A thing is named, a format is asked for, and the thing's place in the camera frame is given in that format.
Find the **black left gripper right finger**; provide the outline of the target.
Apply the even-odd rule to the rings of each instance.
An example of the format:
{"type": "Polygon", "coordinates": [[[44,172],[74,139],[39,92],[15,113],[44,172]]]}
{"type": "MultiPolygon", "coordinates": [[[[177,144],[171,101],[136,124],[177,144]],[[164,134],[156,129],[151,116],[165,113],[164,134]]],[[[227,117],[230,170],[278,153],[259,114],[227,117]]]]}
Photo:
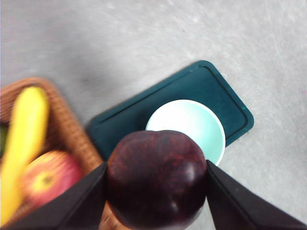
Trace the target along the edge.
{"type": "Polygon", "coordinates": [[[307,225],[252,193],[207,160],[210,212],[217,230],[305,230],[307,225]]]}

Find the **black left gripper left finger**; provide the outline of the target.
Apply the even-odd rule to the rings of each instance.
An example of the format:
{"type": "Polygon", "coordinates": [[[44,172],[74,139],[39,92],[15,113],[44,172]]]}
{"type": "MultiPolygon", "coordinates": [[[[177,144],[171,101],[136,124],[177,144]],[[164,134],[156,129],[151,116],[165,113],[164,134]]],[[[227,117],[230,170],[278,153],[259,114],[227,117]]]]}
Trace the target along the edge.
{"type": "Polygon", "coordinates": [[[106,202],[107,164],[9,226],[11,230],[96,230],[106,202]]]}

